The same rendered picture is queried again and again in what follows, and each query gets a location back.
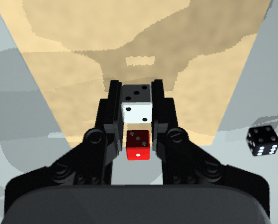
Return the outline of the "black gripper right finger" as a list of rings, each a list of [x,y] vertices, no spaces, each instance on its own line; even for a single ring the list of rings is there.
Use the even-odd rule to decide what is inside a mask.
[[[214,184],[233,187],[251,194],[270,220],[270,188],[262,176],[223,165],[189,140],[178,127],[173,98],[165,98],[162,79],[151,81],[152,149],[162,161],[163,184]],[[197,177],[196,177],[197,174]]]

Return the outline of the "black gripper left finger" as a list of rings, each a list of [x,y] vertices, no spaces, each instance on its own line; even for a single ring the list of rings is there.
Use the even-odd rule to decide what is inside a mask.
[[[113,160],[123,145],[122,82],[111,80],[108,99],[100,99],[94,128],[51,166],[12,178],[5,187],[4,216],[19,197],[59,185],[104,185],[112,180]]]

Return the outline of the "black die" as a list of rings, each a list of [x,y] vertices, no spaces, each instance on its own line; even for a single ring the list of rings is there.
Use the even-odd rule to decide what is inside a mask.
[[[271,125],[249,128],[246,137],[253,156],[275,154],[278,136]]]

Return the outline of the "tan mottled mat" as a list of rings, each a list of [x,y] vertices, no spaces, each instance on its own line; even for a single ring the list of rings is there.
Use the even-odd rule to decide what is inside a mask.
[[[271,0],[0,0],[71,148],[111,80],[162,79],[178,126],[211,145]]]

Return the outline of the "red die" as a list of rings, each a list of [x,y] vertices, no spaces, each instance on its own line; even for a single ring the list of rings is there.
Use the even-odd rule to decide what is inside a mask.
[[[126,135],[126,153],[128,160],[149,160],[149,130],[128,130]]]

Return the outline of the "white die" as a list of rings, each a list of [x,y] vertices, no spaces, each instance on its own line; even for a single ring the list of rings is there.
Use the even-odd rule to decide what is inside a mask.
[[[151,123],[151,85],[123,85],[121,96],[121,110],[124,123]]]

